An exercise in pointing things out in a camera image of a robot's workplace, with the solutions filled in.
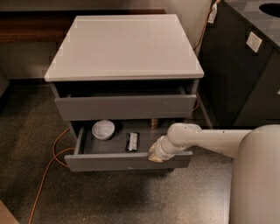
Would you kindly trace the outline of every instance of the countertop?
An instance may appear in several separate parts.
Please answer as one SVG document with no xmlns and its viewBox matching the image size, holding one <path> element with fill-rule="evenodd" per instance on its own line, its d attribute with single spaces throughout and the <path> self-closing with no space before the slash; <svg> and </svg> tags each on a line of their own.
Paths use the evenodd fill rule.
<svg viewBox="0 0 280 224">
<path fill-rule="evenodd" d="M 280 4 L 279 0 L 225 0 L 225 2 L 280 50 L 280 17 L 272 17 L 259 9 L 261 4 Z"/>
<path fill-rule="evenodd" d="M 46 81 L 201 78 L 177 15 L 78 16 Z"/>
</svg>

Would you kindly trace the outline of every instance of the white tabletop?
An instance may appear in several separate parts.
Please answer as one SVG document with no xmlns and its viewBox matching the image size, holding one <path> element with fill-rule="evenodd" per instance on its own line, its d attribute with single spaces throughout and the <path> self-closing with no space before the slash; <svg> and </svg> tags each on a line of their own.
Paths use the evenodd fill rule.
<svg viewBox="0 0 280 224">
<path fill-rule="evenodd" d="M 78 16 L 45 80 L 189 79 L 203 74 L 177 15 Z"/>
</svg>

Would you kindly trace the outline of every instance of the black cabinet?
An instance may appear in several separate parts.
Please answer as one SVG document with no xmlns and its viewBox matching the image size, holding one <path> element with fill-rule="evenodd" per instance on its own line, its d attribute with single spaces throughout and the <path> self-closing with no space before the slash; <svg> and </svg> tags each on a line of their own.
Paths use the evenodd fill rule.
<svg viewBox="0 0 280 224">
<path fill-rule="evenodd" d="M 257 53 L 246 44 L 251 32 L 262 39 Z M 279 52 L 224 2 L 207 25 L 199 61 L 205 71 L 199 91 L 219 126 L 280 123 Z"/>
</svg>

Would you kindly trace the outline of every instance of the floor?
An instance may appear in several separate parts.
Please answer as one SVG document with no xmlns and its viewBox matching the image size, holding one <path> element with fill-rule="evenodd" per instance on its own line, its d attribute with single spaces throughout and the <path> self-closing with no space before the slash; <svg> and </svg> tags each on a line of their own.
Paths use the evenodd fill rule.
<svg viewBox="0 0 280 224">
<path fill-rule="evenodd" d="M 205 125 L 200 108 L 190 123 Z M 11 83 L 0 100 L 0 200 L 27 223 L 55 138 L 67 128 L 49 85 Z M 67 133 L 57 149 L 75 146 Z M 233 160 L 192 148 L 174 171 L 70 172 L 54 162 L 32 223 L 228 223 Z"/>
</svg>

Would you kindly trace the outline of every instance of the sink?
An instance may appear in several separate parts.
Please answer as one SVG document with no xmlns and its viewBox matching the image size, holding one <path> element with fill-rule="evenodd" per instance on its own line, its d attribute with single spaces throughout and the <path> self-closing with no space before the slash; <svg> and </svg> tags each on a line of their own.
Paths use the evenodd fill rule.
<svg viewBox="0 0 280 224">
<path fill-rule="evenodd" d="M 280 3 L 264 3 L 259 8 L 266 14 L 280 18 Z"/>
</svg>

